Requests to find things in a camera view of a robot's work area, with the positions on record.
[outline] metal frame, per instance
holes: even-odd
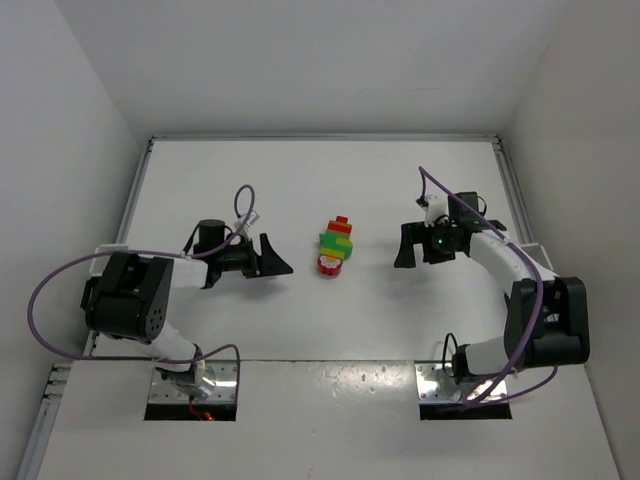
[[[234,134],[219,134],[219,135],[157,135],[151,137],[140,157],[138,168],[136,170],[136,174],[133,180],[133,184],[131,186],[131,193],[129,194],[129,198],[127,200],[127,205],[125,207],[122,222],[120,223],[120,228],[118,230],[118,236],[116,238],[117,243],[123,243],[126,238],[129,227],[131,225],[131,219],[133,217],[133,212],[135,210],[136,203],[138,201],[138,196],[140,194],[140,188],[142,187],[142,182],[144,181],[144,176],[147,170],[147,166],[149,163],[149,157],[151,152],[153,151],[153,146],[156,141],[189,141],[189,140],[225,140],[225,141],[246,141],[246,140],[255,140],[255,141],[270,141],[270,140],[292,140],[292,141],[317,141],[317,140],[332,140],[332,141],[455,141],[455,142],[490,142],[493,146],[493,151],[496,157],[496,161],[498,163],[498,169],[500,170],[500,176],[502,177],[502,183],[506,189],[507,201],[509,203],[509,209],[514,219],[514,224],[516,228],[516,233],[518,239],[521,243],[532,243],[533,242],[533,234],[531,231],[531,226],[529,222],[529,218],[527,215],[526,207],[524,204],[524,199],[522,197],[522,193],[520,191],[520,185],[518,184],[518,180],[516,178],[516,174],[513,168],[513,165],[506,155],[502,141],[497,135],[487,135],[487,134],[402,134],[402,133],[392,133],[392,134],[368,134],[368,133],[344,133],[344,134],[249,134],[249,135],[234,135]],[[97,335],[90,334],[87,339],[87,343],[85,345],[84,354],[90,354],[97,340]],[[54,370],[60,368],[60,365],[64,365],[64,369],[70,370],[69,363],[55,363],[53,365],[52,374]],[[47,388],[53,387],[54,385],[50,382],[62,382],[62,380],[55,380],[52,377],[49,377],[47,382]],[[29,443],[27,444],[27,448],[22,458],[22,463],[20,465],[20,470],[18,472],[18,476],[16,477],[18,480],[31,480],[36,479],[38,476],[38,472],[40,470],[40,465],[42,463],[42,459],[44,458],[44,454],[46,451],[47,444],[49,442],[49,437],[51,436],[51,432],[53,430],[53,425],[55,421],[56,414],[58,412],[58,408],[60,406],[62,400],[62,394],[64,392],[64,384],[66,384],[66,379],[64,383],[58,383],[55,385],[57,387],[55,393],[50,393],[51,396],[45,391],[45,395],[43,396],[42,404],[40,406],[40,411],[38,412],[38,416],[36,417],[36,421],[31,432],[31,437],[29,439]]]
[[[56,362],[51,367],[47,385],[42,395],[42,403],[31,430],[29,442],[22,456],[17,480],[35,480],[49,443],[53,424],[62,402],[64,387],[67,385],[73,362]]]

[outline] red lego piece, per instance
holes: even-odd
[[[352,228],[351,225],[349,225],[348,223],[331,221],[329,222],[329,226],[327,227],[327,230],[346,233],[347,235],[351,235],[351,228]]]
[[[335,257],[320,255],[318,257],[318,270],[323,275],[335,277],[342,271],[342,260]]]

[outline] purple cable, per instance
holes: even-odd
[[[418,167],[418,170],[420,171],[420,174],[422,175],[423,179],[426,177],[429,180],[431,180],[433,183],[435,183],[436,186],[440,188],[440,190],[445,192],[449,197],[453,198],[453,200],[455,200],[457,203],[459,203],[464,208],[466,208],[469,212],[471,212],[471,214],[474,217],[476,217],[479,221],[481,221],[484,225],[486,225],[487,228],[489,228],[498,238],[500,238],[501,240],[507,240],[507,237],[500,230],[494,227],[487,219],[485,219],[480,214],[480,212],[472,208],[467,202],[462,200],[455,193],[453,193],[451,190],[445,187],[435,177],[433,177],[429,172],[427,172],[423,167]],[[531,312],[531,316],[529,317],[529,322],[527,323],[524,333],[522,334],[522,338],[520,339],[520,342],[518,342],[516,349],[513,351],[511,358],[509,358],[509,361],[504,366],[504,368],[493,379],[493,382],[491,383],[489,388],[487,388],[484,392],[482,392],[473,400],[467,400],[466,398],[461,400],[462,404],[467,407],[479,406],[480,402],[482,402],[485,398],[487,398],[491,394],[491,392],[493,392],[493,390],[500,384],[500,382],[502,382],[505,378],[507,378],[507,375],[509,375],[509,373],[515,367],[516,363],[518,363],[518,360],[520,360],[520,357],[522,357],[522,354],[524,353],[524,349],[527,346],[527,343],[529,342],[529,340],[531,339],[531,335],[533,334],[533,330],[536,326],[536,321],[542,309],[543,283],[542,283],[542,277],[540,276],[540,272],[538,272],[538,269],[536,268],[536,266],[529,259],[529,257],[522,250],[520,250],[520,248],[518,248],[516,245],[514,245],[511,242],[509,242],[507,246],[518,257],[520,257],[520,259],[525,263],[525,265],[529,268],[529,270],[531,270],[531,273],[533,274],[536,280],[536,301],[533,305],[533,311]],[[550,376],[548,378],[548,381],[551,381],[553,376]],[[518,393],[516,393],[511,398],[515,398],[516,395],[521,396]]]
[[[242,222],[240,222],[240,225],[238,226],[238,229],[235,230],[231,235],[229,235],[227,237],[227,239],[222,242],[220,245],[218,245],[216,248],[213,248],[211,250],[208,250],[206,252],[202,252],[198,255],[191,255],[191,256],[187,256],[187,258],[192,258],[192,259],[200,259],[200,258],[204,258],[204,257],[208,257],[209,255],[213,255],[217,252],[219,252],[220,250],[222,250],[223,248],[226,248],[231,241],[236,238],[238,235],[240,235],[240,233],[242,232],[242,229],[245,227],[245,225],[247,224],[247,222],[249,221],[249,215],[251,214],[251,212],[253,211],[253,207],[255,205],[255,198],[256,198],[256,192],[253,189],[253,187],[249,184],[245,184],[242,185],[239,189],[238,192],[236,193],[235,199],[234,199],[234,208],[237,210],[237,202],[238,202],[238,198],[240,196],[240,194],[244,191],[244,190],[249,190],[249,193],[251,195],[251,200],[249,202],[249,210],[247,211],[247,214],[245,215],[245,218],[242,220]],[[180,253],[171,253],[171,252],[158,252],[155,250],[126,250],[127,253],[133,253],[136,255],[150,255],[150,256],[154,256],[154,257],[168,257],[168,258],[178,258],[178,259],[182,259],[185,256],[183,254]],[[81,355],[81,354],[77,354],[77,353],[73,353],[73,352],[68,352],[66,350],[62,350],[61,348],[56,347],[55,345],[49,343],[38,331],[38,328],[36,327],[35,324],[35,319],[34,319],[34,315],[33,315],[33,309],[36,303],[36,299],[38,298],[38,295],[40,295],[40,293],[42,292],[42,289],[45,287],[45,285],[47,285],[47,283],[49,283],[54,277],[56,277],[57,275],[59,275],[60,273],[64,272],[65,270],[68,270],[71,267],[74,267],[80,263],[89,261],[89,260],[93,260],[94,258],[100,258],[100,257],[106,257],[109,256],[113,253],[113,251],[106,251],[106,252],[98,252],[98,253],[92,253],[90,255],[85,255],[83,257],[79,257],[76,258],[75,260],[72,260],[68,263],[65,263],[64,265],[56,268],[54,271],[52,271],[51,273],[49,273],[46,277],[44,277],[42,279],[42,281],[36,286],[36,288],[33,290],[33,293],[31,294],[31,297],[29,298],[29,303],[27,304],[27,324],[29,326],[29,330],[31,330],[31,334],[34,336],[34,338],[38,341],[38,343],[40,343],[40,345],[42,345],[44,348],[46,348],[47,350],[49,350],[50,352],[55,353],[56,355],[60,355],[61,357],[66,357],[69,358],[71,360],[90,360],[90,361],[142,361],[142,362],[157,362],[157,363],[166,363],[166,364],[171,364],[171,365],[180,365],[180,364],[190,364],[190,363],[194,363],[194,362],[199,362],[201,360],[206,360],[209,357],[212,357],[213,355],[216,355],[217,353],[220,353],[223,350],[227,350],[229,348],[233,349],[236,355],[236,367],[238,370],[238,378],[237,378],[237,384],[236,384],[236,399],[238,398],[238,388],[240,386],[240,351],[238,349],[238,347],[232,343],[223,345],[222,347],[218,347],[215,350],[211,350],[210,352],[204,353],[202,355],[199,355],[197,357],[194,358],[190,358],[190,359],[185,359],[185,360],[172,360],[172,359],[158,359],[158,358],[153,358],[153,357],[145,357],[145,356],[93,356],[93,355]]]

